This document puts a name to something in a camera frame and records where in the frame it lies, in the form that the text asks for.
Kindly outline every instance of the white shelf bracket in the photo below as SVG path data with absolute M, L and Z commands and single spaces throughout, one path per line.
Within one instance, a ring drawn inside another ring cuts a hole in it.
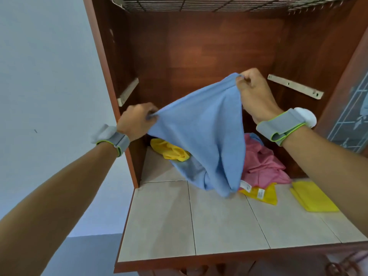
M 117 103 L 120 107 L 122 107 L 122 105 L 127 101 L 127 99 L 129 98 L 130 94 L 133 92 L 133 90 L 136 88 L 136 86 L 139 83 L 139 79 L 135 78 L 129 85 L 128 87 L 122 92 L 122 94 L 120 95 L 120 97 L 117 99 Z
M 276 82 L 276 83 L 279 83 L 281 85 L 284 85 L 286 87 L 289 87 L 291 89 L 294 89 L 300 93 L 303 93 L 309 97 L 312 97 L 316 100 L 320 100 L 323 96 L 323 92 L 322 91 L 318 91 L 314 88 L 310 88 L 308 86 L 305 86 L 303 84 L 300 84 L 300 83 L 297 83 L 297 82 L 294 82 L 294 81 L 291 81 L 291 80 L 288 80 L 288 79 L 285 79 L 285 78 L 282 78 L 282 77 L 278 77 L 276 75 L 268 75 L 268 80 L 271 80 L 273 82 Z

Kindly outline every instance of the pink cloth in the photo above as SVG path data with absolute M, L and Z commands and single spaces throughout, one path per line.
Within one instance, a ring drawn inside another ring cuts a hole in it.
M 274 156 L 274 152 L 244 135 L 246 141 L 246 158 L 241 179 L 252 186 L 262 189 L 273 182 L 278 184 L 291 183 L 290 177 L 283 171 L 285 166 Z

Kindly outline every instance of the yellow cloth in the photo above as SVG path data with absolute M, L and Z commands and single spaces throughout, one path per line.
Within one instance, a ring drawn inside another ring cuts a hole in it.
M 160 138 L 151 139 L 151 147 L 167 160 L 184 162 L 190 158 L 190 153 Z
M 259 187 L 252 187 L 251 191 L 248 193 L 246 190 L 242 189 L 239 190 L 239 192 L 241 192 L 242 194 L 250 197 L 250 198 L 254 198 L 256 200 L 259 201 L 263 201 L 267 204 L 273 204 L 276 205 L 277 204 L 277 195 L 276 195 L 276 190 L 275 190 L 275 185 L 276 183 L 271 183 L 264 191 L 264 196 L 263 199 L 259 199 L 257 198 L 258 195 L 258 189 Z
M 337 212 L 338 207 L 314 183 L 298 181 L 292 183 L 290 191 L 297 201 L 310 212 Z

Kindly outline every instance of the wire rack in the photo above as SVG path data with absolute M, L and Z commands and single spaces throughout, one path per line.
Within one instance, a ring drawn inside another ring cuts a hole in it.
M 343 0 L 111 0 L 127 11 L 262 11 L 288 8 L 301 11 L 330 2 Z

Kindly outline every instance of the cloth tag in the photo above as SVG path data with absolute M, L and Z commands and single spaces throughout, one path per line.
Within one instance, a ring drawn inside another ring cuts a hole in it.
M 251 192 L 252 190 L 252 186 L 250 184 L 248 184 L 246 181 L 240 180 L 240 186 L 246 190 L 248 193 Z
M 257 198 L 258 198 L 258 199 L 263 199 L 263 197 L 265 196 L 264 194 L 265 194 L 264 190 L 263 190 L 263 189 L 261 189 L 261 188 L 259 188 L 259 189 L 258 189 Z

